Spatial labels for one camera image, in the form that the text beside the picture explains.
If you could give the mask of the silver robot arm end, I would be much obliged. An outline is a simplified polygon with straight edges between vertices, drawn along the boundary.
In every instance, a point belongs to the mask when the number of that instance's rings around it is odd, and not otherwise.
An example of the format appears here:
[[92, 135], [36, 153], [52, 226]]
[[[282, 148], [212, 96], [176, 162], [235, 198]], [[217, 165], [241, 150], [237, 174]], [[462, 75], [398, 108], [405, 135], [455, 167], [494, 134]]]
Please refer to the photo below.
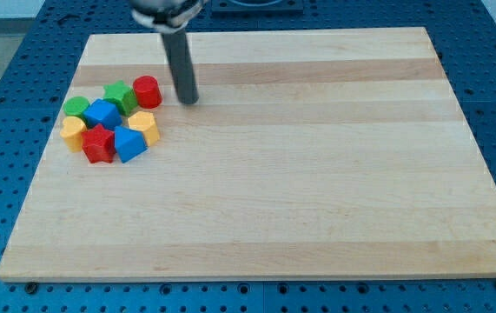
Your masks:
[[163, 34], [183, 30], [208, 0], [129, 0], [131, 16], [140, 25]]

